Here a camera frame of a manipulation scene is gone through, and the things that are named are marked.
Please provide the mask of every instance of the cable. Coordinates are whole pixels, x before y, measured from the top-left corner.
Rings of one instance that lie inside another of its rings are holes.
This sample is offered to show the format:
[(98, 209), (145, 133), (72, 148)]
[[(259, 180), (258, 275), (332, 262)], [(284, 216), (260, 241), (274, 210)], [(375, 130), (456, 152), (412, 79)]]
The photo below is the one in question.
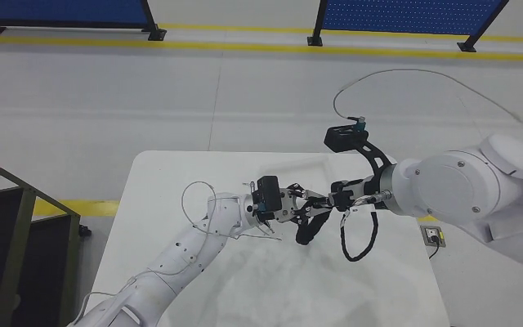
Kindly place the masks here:
[[(189, 187), (191, 187), (192, 185), (198, 184), (198, 183), (205, 184), (206, 186), (208, 186), (212, 190), (212, 194), (214, 195), (214, 207), (212, 208), (211, 217), (209, 218), (209, 222), (208, 222), (206, 231), (204, 231), (203, 229), (199, 228), (196, 224), (194, 224), (194, 222), (190, 219), (189, 215), (187, 214), (186, 207), (184, 205), (184, 198), (185, 198), (187, 189), (189, 189)], [(183, 211), (183, 214), (186, 216), (187, 220), (191, 223), (192, 227), (196, 228), (198, 231), (201, 231), (202, 233), (205, 233), (206, 235), (225, 236), (225, 237), (228, 237), (233, 240), (239, 239), (240, 236), (253, 237), (253, 238), (257, 238), (257, 239), (281, 240), (278, 237), (272, 237), (272, 236), (258, 236), (258, 235), (249, 235), (249, 234), (240, 234), (240, 235), (234, 236), (231, 234), (224, 235), (221, 233), (211, 233), (209, 231), (209, 228), (211, 227), (211, 219), (212, 219), (212, 215), (214, 214), (214, 210), (216, 209), (216, 203), (217, 203), (217, 199), (216, 199), (216, 193), (214, 192), (214, 188), (212, 187), (212, 185), (210, 185), (209, 183), (207, 183), (205, 181), (193, 181), (188, 186), (186, 186), (186, 188), (181, 193), (181, 211)]]
[(373, 232), (372, 232), (372, 234), (370, 236), (369, 245), (367, 245), (365, 250), (363, 250), (360, 254), (358, 254), (355, 257), (351, 257), (351, 255), (346, 250), (346, 245), (345, 245), (345, 220), (346, 220), (346, 215), (345, 214), (343, 215), (342, 223), (340, 225), (340, 236), (342, 238), (342, 250), (343, 250), (343, 254), (345, 254), (345, 258), (348, 261), (350, 261), (350, 262), (357, 262), (357, 261), (363, 259), (370, 252), (370, 250), (374, 246), (374, 242), (376, 241), (376, 236), (378, 235), (378, 215), (376, 214), (375, 211), (372, 211), (370, 213), (370, 215), (373, 218)]
[(481, 96), (483, 97), (484, 99), (486, 99), (487, 101), (490, 101), (490, 103), (496, 105), (499, 109), (503, 110), (504, 112), (506, 112), (507, 114), (510, 114), (518, 123), (523, 123), (523, 119), (520, 117), (519, 114), (516, 114), (512, 111), (510, 111), (509, 109), (505, 108), (504, 106), (500, 105), (498, 102), (490, 99), (489, 97), (485, 96), (484, 94), (482, 94), (481, 92), (479, 91), (476, 91), (475, 89), (473, 89), (472, 87), (469, 87), (468, 85), (466, 85), (465, 83), (463, 82), (460, 82), (458, 81), (456, 78), (452, 77), (452, 76), (449, 76), (447, 74), (443, 74), (443, 73), (440, 73), (440, 72), (436, 72), (434, 70), (429, 70), (429, 69), (413, 69), (413, 68), (398, 68), (398, 69), (385, 69), (385, 70), (379, 70), (377, 72), (373, 72), (371, 74), (368, 74), (368, 75), (365, 75), (364, 77), (362, 78), (358, 78), (358, 79), (355, 79), (354, 81), (352, 82), (349, 82), (347, 84), (345, 84), (344, 86), (342, 86), (342, 88), (340, 88), (340, 90), (336, 93), (336, 96), (334, 96), (334, 99), (333, 99), (333, 108), (334, 108), (334, 112), (336, 112), (336, 114), (340, 117), (342, 117), (343, 119), (349, 119), (349, 120), (355, 120), (355, 121), (358, 121), (358, 119), (356, 117), (345, 117), (343, 116), (342, 114), (340, 114), (340, 112), (337, 110), (336, 108), (336, 99), (337, 97), (342, 94), (343, 91), (347, 90), (349, 87), (353, 86), (354, 84), (360, 82), (360, 81), (363, 81), (364, 79), (368, 78), (368, 77), (371, 77), (375, 74), (381, 74), (381, 73), (387, 73), (387, 72), (392, 72), (392, 71), (418, 71), (418, 72), (423, 72), (423, 73), (432, 73), (432, 74), (437, 74), (437, 75), (440, 75), (440, 76), (443, 76), (443, 77), (446, 77), (446, 78), (450, 78), (452, 79), (453, 81), (455, 81), (456, 83), (458, 83), (459, 85), (467, 88), (468, 90), (474, 92), (475, 94), (477, 94), (478, 96)]
[(440, 249), (440, 239), (437, 236), (432, 236), (431, 241), (436, 242), (436, 251), (434, 251), (434, 253), (431, 254), (431, 256), (428, 258), (429, 260), (431, 260), (432, 257), (434, 257), (436, 255), (436, 253), (438, 253), (438, 250)]
[(90, 293), (87, 293), (84, 297), (83, 297), (83, 301), (82, 301), (82, 306), (80, 307), (80, 312), (78, 313), (78, 315), (76, 316), (76, 318), (74, 318), (73, 322), (71, 323), (72, 325), (76, 325), (76, 323), (80, 320), (80, 318), (83, 317), (83, 314), (85, 313), (85, 309), (87, 307), (87, 300), (89, 299), (89, 297), (93, 294), (102, 294), (102, 295), (108, 295), (108, 296), (116, 296), (117, 294), (112, 294), (112, 293), (105, 293), (105, 292), (90, 292)]

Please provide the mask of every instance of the white robotic arm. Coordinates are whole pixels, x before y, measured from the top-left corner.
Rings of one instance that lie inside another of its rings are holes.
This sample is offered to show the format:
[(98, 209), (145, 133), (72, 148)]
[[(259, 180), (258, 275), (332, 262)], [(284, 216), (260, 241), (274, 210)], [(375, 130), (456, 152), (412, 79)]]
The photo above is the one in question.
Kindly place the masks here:
[(492, 135), (478, 146), (405, 160), (382, 174), (384, 203), (399, 215), (427, 214), (523, 262), (523, 143)]
[(251, 195), (219, 193), (208, 201), (208, 216), (188, 226), (146, 270), (113, 296), (69, 324), (75, 327), (154, 327), (176, 296), (225, 247), (230, 236), (259, 226)]

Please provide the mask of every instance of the yellow floor line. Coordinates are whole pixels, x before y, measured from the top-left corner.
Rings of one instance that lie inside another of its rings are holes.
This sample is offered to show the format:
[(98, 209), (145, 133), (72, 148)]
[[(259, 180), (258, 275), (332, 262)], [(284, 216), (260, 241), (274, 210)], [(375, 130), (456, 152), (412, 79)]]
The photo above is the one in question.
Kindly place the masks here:
[(190, 49), (214, 51), (246, 51), (246, 52), (284, 52), (309, 53), (352, 56), (407, 56), (423, 58), (446, 59), (477, 59), (477, 60), (514, 60), (523, 61), (523, 53), (496, 53), (479, 52), (468, 53), (456, 50), (408, 50), (365, 47), (308, 47), (307, 45), (277, 45), (277, 44), (249, 44), (249, 43), (205, 43), (205, 42), (151, 42), (145, 40), (122, 39), (85, 39), (85, 38), (34, 38), (0, 36), (1, 43), (56, 45), (56, 46), (89, 46), (89, 47), (145, 47), (158, 49)]
[[(289, 34), (312, 34), (312, 28), (278, 28), (278, 27), (258, 27), (258, 26), (220, 26), (220, 25), (183, 25), (183, 24), (159, 24), (162, 29), (200, 29), (215, 30), (225, 32), (260, 32), (260, 33), (289, 33)], [(378, 38), (436, 38), (447, 40), (467, 39), (467, 35), (448, 35), (448, 34), (417, 34), (417, 33), (391, 33), (391, 32), (367, 32), (367, 31), (346, 31), (322, 29), (322, 34), (326, 35), (347, 35), (365, 36)], [(485, 35), (481, 37), (483, 41), (523, 43), (523, 36), (503, 36)]]
[[(66, 199), (60, 201), (63, 205), (73, 209), (84, 217), (114, 217), (120, 204), (113, 200), (85, 200), (85, 199)], [(64, 213), (57, 207), (48, 202), (37, 199), (34, 205), (34, 216), (55, 216)], [(419, 222), (437, 222), (434, 217), (427, 216), (418, 219)]]

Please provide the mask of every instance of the white table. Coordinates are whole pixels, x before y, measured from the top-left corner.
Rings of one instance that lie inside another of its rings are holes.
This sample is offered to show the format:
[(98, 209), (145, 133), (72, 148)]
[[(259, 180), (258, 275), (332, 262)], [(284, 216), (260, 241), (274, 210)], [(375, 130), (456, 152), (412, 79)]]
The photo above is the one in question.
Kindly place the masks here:
[[(117, 292), (187, 226), (180, 197), (192, 181), (240, 194), (249, 192), (242, 182), (276, 175), (281, 187), (298, 182), (326, 194), (332, 181), (371, 173), (360, 155), (144, 152), (132, 165), (93, 290)], [(203, 217), (210, 194), (204, 186), (191, 188), (189, 215)], [(333, 212), (308, 246), (296, 244), (291, 222), (272, 225), (282, 242), (230, 240), (160, 325), (449, 327), (416, 220), (380, 211), (374, 249), (362, 261), (348, 262), (340, 218)], [(361, 207), (346, 223), (351, 254), (367, 245), (371, 230), (369, 209)], [(102, 299), (93, 296), (88, 308)]]

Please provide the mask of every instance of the power outlet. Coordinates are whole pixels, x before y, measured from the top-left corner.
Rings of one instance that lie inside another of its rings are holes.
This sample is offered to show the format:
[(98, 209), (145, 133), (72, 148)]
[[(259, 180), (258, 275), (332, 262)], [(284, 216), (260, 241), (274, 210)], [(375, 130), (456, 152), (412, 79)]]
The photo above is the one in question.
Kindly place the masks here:
[(427, 238), (430, 240), (432, 236), (440, 238), (438, 230), (436, 228), (425, 228), (425, 234), (427, 234)]
[(444, 248), (447, 246), (445, 242), (445, 236), (443, 235), (443, 231), (441, 231), (441, 227), (420, 226), (420, 228), (422, 230), (423, 241), (425, 242), (426, 246), (437, 246), (436, 242), (431, 241), (432, 236), (437, 236), (438, 239), (440, 239), (440, 248)]

